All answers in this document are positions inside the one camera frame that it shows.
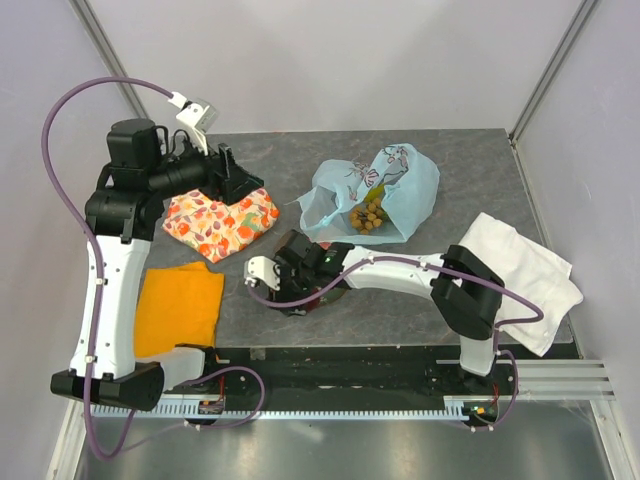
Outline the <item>light blue plastic bag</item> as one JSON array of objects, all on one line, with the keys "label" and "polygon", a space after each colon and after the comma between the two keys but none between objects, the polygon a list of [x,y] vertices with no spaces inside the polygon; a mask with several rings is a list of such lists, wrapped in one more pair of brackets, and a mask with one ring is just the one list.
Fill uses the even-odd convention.
[{"label": "light blue plastic bag", "polygon": [[[311,189],[296,200],[300,229],[314,242],[404,243],[431,215],[439,180],[437,165],[408,143],[383,147],[369,164],[326,160],[314,173]],[[379,198],[389,222],[371,234],[358,234],[348,215],[380,184],[385,185]]]}]

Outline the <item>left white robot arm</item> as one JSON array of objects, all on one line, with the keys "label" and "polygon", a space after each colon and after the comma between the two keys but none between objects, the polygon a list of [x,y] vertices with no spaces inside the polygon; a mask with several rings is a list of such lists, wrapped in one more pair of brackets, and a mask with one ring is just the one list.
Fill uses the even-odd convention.
[{"label": "left white robot arm", "polygon": [[165,391],[182,383],[198,393],[218,385],[210,347],[182,343],[165,354],[135,355],[140,280],[165,200],[198,190],[233,205],[264,182],[238,165],[224,143],[203,152],[185,138],[179,155],[164,156],[159,129],[149,119],[130,119],[107,134],[110,160],[81,218],[90,234],[81,333],[69,366],[51,377],[56,395],[150,411]]}]

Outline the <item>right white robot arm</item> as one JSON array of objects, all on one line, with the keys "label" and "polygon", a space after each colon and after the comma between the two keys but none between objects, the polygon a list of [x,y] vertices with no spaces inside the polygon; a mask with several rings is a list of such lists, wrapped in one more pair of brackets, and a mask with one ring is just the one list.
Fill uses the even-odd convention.
[{"label": "right white robot arm", "polygon": [[477,394],[494,381],[494,322],[505,283],[461,245],[443,254],[391,254],[343,242],[323,247],[293,230],[267,272],[268,299],[289,314],[316,308],[333,290],[378,289],[430,300],[460,337],[460,386]]}]

